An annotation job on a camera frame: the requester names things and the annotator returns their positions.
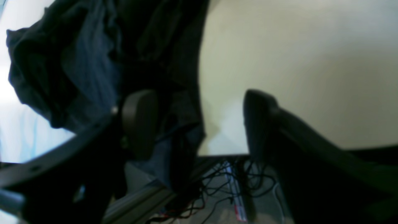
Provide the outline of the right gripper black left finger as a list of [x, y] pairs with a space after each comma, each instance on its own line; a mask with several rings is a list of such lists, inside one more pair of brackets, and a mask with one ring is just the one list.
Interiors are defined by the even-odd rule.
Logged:
[[63, 145], [1, 170], [1, 211], [28, 224], [99, 224], [126, 160], [146, 161], [155, 144], [158, 97], [130, 94]]

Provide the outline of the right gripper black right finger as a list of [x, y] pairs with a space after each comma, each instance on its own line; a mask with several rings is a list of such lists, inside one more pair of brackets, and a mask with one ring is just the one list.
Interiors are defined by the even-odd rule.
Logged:
[[263, 91], [247, 90], [252, 159], [270, 164], [297, 224], [396, 224], [397, 145], [344, 151]]

